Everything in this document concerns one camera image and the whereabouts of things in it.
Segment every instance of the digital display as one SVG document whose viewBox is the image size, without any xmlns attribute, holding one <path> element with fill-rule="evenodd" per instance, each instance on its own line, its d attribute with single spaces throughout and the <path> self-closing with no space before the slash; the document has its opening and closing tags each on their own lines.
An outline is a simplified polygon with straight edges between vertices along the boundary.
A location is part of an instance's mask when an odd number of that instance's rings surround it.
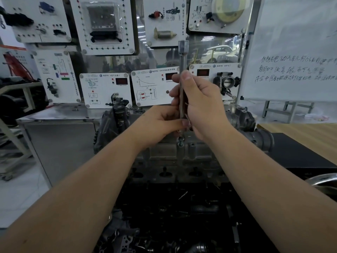
<svg viewBox="0 0 337 253">
<path fill-rule="evenodd" d="M 167 73 L 166 76 L 166 80 L 172 80 L 172 75 L 174 75 L 176 73 Z"/>
<path fill-rule="evenodd" d="M 197 69 L 196 76 L 209 76 L 210 70 L 209 69 Z"/>
<path fill-rule="evenodd" d="M 127 78 L 116 78 L 116 85 L 127 85 Z"/>
</svg>

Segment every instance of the t-handle wrench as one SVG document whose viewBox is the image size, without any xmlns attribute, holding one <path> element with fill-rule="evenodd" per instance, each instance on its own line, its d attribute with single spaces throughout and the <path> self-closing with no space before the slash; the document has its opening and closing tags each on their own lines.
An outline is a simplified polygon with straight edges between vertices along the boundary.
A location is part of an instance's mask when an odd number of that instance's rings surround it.
<svg viewBox="0 0 337 253">
<path fill-rule="evenodd" d="M 178 52 L 180 56 L 180 66 L 179 66 L 179 73 L 181 74 L 186 68 L 187 68 L 187 54 L 188 54 L 188 41 L 178 41 Z M 180 86 L 180 95 L 179 95 L 179 116 L 180 119 L 185 118 L 185 102 L 187 101 L 187 98 L 184 97 L 184 89 L 183 85 L 181 83 L 181 80 L 179 80 L 179 86 Z M 180 130 L 180 139 L 183 140 L 183 130 Z"/>
</svg>

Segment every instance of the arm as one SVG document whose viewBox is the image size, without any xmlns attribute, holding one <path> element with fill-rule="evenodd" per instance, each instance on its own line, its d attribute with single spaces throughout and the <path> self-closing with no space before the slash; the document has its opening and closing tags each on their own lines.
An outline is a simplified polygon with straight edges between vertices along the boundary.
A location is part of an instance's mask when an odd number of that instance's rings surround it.
<svg viewBox="0 0 337 253">
<path fill-rule="evenodd" d="M 92 252 L 138 153 L 188 126 L 172 106 L 154 106 L 53 187 L 2 236 L 0 252 Z"/>
<path fill-rule="evenodd" d="M 228 122 L 219 88 L 182 75 L 188 117 L 216 155 L 242 201 L 282 253 L 335 252 L 337 203 L 249 142 Z M 178 103 L 177 85 L 170 95 Z"/>
</svg>

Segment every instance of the yellow disc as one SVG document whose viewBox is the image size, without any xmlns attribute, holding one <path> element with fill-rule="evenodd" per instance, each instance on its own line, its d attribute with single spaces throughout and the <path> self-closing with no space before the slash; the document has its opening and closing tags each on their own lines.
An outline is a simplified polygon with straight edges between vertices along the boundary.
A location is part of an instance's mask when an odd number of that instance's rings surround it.
<svg viewBox="0 0 337 253">
<path fill-rule="evenodd" d="M 212 13 L 223 23 L 233 23 L 244 12 L 246 0 L 213 0 Z"/>
</svg>

